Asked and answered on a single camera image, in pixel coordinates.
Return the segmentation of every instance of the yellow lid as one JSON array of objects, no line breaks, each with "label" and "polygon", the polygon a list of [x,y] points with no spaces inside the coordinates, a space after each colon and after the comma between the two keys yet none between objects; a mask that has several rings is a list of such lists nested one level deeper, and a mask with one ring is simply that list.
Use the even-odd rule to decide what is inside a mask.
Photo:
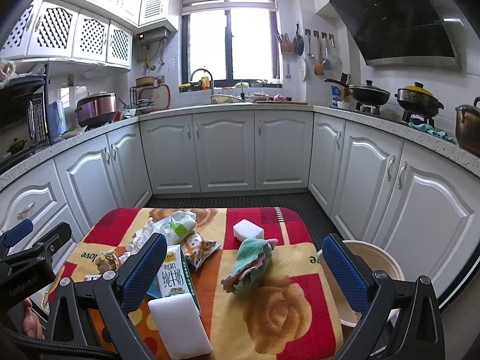
[{"label": "yellow lid", "polygon": [[405,86],[403,87],[403,89],[407,89],[409,91],[416,91],[416,92],[420,92],[420,93],[424,93],[425,95],[429,95],[431,97],[435,97],[434,95],[432,95],[428,90],[424,89],[423,88],[423,84],[420,83],[420,82],[415,82],[414,83],[415,85],[409,85],[409,86]]}]

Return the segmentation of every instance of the window blind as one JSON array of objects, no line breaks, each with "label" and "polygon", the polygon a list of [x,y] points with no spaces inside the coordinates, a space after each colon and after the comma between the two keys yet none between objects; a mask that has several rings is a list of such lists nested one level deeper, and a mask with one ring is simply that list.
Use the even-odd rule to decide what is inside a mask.
[{"label": "window blind", "polygon": [[266,8],[276,10],[275,0],[182,0],[182,15],[213,9]]}]

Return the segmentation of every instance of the range hood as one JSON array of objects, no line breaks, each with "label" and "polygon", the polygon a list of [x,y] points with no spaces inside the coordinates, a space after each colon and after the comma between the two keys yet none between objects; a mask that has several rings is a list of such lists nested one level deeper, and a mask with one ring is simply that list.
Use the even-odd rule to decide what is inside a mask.
[{"label": "range hood", "polygon": [[330,0],[368,66],[460,69],[429,0]]}]

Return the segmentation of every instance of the blue gripper pad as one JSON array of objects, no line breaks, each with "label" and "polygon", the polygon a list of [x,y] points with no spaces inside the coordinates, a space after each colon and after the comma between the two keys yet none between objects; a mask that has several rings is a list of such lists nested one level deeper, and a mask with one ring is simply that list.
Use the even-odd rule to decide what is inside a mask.
[{"label": "blue gripper pad", "polygon": [[370,308],[368,285],[354,267],[351,258],[330,235],[323,239],[322,256],[352,310],[365,315]]},{"label": "blue gripper pad", "polygon": [[6,247],[12,248],[33,231],[33,223],[30,219],[21,221],[17,226],[5,233],[3,243]]},{"label": "blue gripper pad", "polygon": [[[138,254],[143,254],[143,248],[146,246],[147,244],[143,245]],[[155,276],[157,276],[166,255],[167,241],[162,234],[158,234],[157,239],[143,254],[143,257],[138,261],[122,286],[122,301],[120,307],[126,314],[140,307],[140,303],[147,293],[148,288],[150,288],[150,285],[153,283]],[[136,257],[136,255],[130,256],[120,269],[134,257]]]}]

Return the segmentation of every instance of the red and yellow tablecloth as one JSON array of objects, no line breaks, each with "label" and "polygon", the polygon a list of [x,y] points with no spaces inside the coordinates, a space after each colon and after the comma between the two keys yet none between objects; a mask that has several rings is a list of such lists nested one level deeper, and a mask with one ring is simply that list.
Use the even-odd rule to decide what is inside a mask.
[{"label": "red and yellow tablecloth", "polygon": [[[177,209],[122,208],[106,214],[83,238],[59,271],[75,282],[98,274],[95,257],[115,249],[123,254],[132,235],[152,216],[160,220]],[[214,352],[202,359],[319,360],[332,357],[343,345],[340,319],[310,235],[298,214],[278,207],[190,209],[197,231],[222,243],[198,271],[191,271],[202,311],[203,326]],[[227,294],[220,283],[228,276],[240,242],[233,225],[242,219],[261,226],[265,238],[277,238],[272,260],[258,287],[240,295]],[[91,311],[102,345],[104,325]],[[169,359],[153,323],[147,299],[129,314],[139,334],[158,359]]]}]

